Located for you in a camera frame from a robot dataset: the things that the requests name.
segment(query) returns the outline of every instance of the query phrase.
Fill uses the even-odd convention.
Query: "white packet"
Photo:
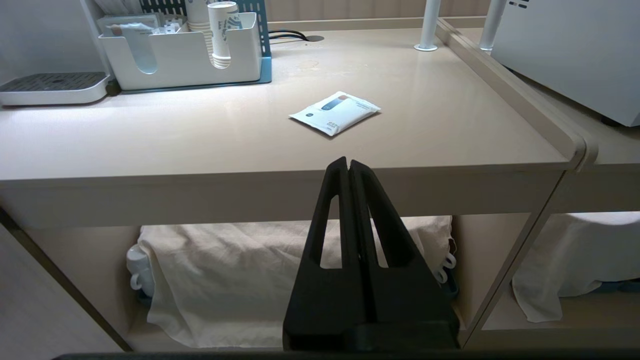
[[[378,111],[380,108],[369,101],[338,91],[289,116],[333,136]]]

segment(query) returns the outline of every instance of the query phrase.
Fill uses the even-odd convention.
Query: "white post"
[[[482,38],[480,39],[480,49],[484,51],[491,51],[493,49],[495,33],[498,31],[498,26],[500,25],[502,13],[506,5],[507,0],[491,0],[489,12],[486,14],[486,20],[484,21],[484,29],[482,30]]]
[[[438,47],[433,43],[436,36],[436,23],[440,12],[440,0],[427,0],[424,7],[424,20],[422,21],[422,34],[420,43],[413,48],[420,51],[434,51]]]

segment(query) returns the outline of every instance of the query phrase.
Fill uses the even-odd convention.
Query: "white towel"
[[[437,271],[449,252],[451,217],[403,220]],[[138,243],[156,283],[147,321],[189,347],[281,347],[309,225],[143,226]],[[321,265],[340,267],[339,222],[330,220],[326,233]]]
[[[530,322],[562,319],[559,297],[640,277],[640,212],[552,215],[513,276]]]

